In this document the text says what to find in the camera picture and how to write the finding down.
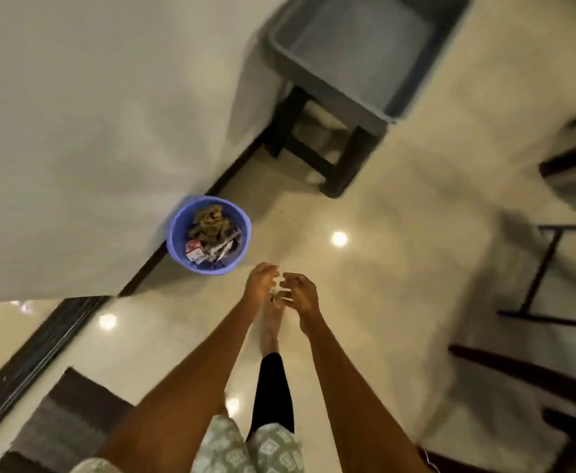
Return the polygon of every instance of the hand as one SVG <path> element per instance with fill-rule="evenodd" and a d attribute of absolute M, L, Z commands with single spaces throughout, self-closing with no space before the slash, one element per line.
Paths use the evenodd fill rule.
<path fill-rule="evenodd" d="M 244 288 L 245 301 L 253 302 L 257 307 L 269 297 L 270 290 L 277 285 L 274 278 L 279 277 L 279 269 L 273 263 L 262 262 L 249 274 Z"/>
<path fill-rule="evenodd" d="M 281 298 L 283 305 L 298 312 L 301 330 L 308 335 L 313 322 L 323 321 L 316 285 L 303 274 L 284 272 L 284 279 L 279 286 L 290 290 L 280 291 L 277 296 Z"/>

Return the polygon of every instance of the dark wooden chair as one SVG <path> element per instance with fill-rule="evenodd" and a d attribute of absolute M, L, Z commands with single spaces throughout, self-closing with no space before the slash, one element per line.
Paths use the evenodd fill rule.
<path fill-rule="evenodd" d="M 484 350 L 461 345 L 451 345 L 448 350 L 455 357 L 484 365 L 576 404 L 576 380 L 574 378 L 548 368 Z M 568 435 L 568 442 L 556 458 L 550 473 L 576 473 L 576 417 L 549 408 L 544 408 L 542 417 L 546 423 Z M 428 456 L 430 462 L 439 468 L 441 473 L 481 473 L 486 471 L 435 453 L 428 452 Z"/>

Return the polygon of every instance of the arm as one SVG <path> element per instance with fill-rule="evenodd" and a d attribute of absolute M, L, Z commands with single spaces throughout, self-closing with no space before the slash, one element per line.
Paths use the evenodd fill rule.
<path fill-rule="evenodd" d="M 344 473 L 430 470 L 369 384 L 356 370 L 325 323 L 316 286 L 302 274 L 284 274 L 280 295 L 296 309 L 308 336 L 323 390 L 334 442 Z"/>
<path fill-rule="evenodd" d="M 246 332 L 278 275 L 269 263 L 253 269 L 242 300 L 128 414 L 98 457 L 124 473 L 190 471 L 211 418 L 224 403 Z"/>

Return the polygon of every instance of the foot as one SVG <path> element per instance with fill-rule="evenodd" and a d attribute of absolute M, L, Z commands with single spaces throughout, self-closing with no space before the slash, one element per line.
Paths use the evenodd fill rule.
<path fill-rule="evenodd" d="M 279 351 L 277 335 L 279 334 L 279 328 L 282 326 L 283 317 L 284 306 L 279 302 L 279 299 L 272 294 L 270 299 L 264 303 L 262 311 L 260 344 L 262 357 Z"/>

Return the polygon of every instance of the person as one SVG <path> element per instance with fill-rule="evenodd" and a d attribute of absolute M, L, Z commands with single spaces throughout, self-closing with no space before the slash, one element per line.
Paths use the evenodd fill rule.
<path fill-rule="evenodd" d="M 325 323 L 316 286 L 302 274 L 261 263 L 218 327 L 150 391 L 97 453 L 74 473 L 301 473 L 292 400 L 277 333 L 284 307 L 297 311 L 343 473 L 430 471 L 417 449 L 352 365 Z M 263 359 L 246 442 L 226 415 L 224 389 L 246 333 L 263 312 Z"/>

